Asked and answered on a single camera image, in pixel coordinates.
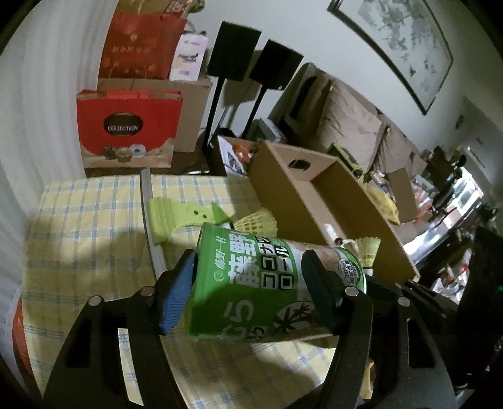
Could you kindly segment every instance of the yellow checkered tablecloth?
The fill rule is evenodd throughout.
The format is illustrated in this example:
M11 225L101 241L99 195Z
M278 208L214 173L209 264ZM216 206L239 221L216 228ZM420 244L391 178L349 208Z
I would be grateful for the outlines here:
M246 178L152 177L155 196L211 206L233 218L261 205ZM199 228L179 229L165 248L173 268L186 248L195 248ZM89 297L130 297L152 285L138 176L58 183L44 192L33 222L23 276L23 318L30 362L45 390L59 350ZM119 335L129 397L141 402L128 353ZM179 388L191 408L286 407L323 382L333 349L303 342L229 344L192 342L184 323L163 338Z

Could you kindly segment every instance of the blue gripper pad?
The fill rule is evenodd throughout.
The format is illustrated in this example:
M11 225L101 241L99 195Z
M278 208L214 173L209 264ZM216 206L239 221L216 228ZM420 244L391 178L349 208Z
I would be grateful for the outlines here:
M196 278L197 261L194 250L185 250L177 266L162 273L155 283L155 302L162 335L167 335L182 316Z

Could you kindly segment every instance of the white paper bag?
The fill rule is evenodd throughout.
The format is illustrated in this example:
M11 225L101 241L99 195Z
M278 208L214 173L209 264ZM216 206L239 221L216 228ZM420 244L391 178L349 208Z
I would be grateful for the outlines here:
M178 42L171 66L171 81L197 81L208 37L202 34L184 34Z

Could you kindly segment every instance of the black speaker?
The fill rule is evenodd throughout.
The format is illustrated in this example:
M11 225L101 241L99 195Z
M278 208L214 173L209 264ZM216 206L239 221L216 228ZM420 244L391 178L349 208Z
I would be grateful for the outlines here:
M298 52L269 40L249 77L269 90L285 89L303 58Z
M241 82L246 75L261 32L222 22L213 46L208 75Z

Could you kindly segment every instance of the lime green plastic piece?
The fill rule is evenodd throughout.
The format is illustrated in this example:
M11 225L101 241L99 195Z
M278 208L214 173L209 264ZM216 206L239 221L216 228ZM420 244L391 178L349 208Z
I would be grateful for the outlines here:
M211 209L196 203L180 203L168 197L151 199L148 211L154 245L167 241L179 227L215 223Z
M231 218L216 203L212 202L211 209L213 210L213 218L217 226L232 222Z

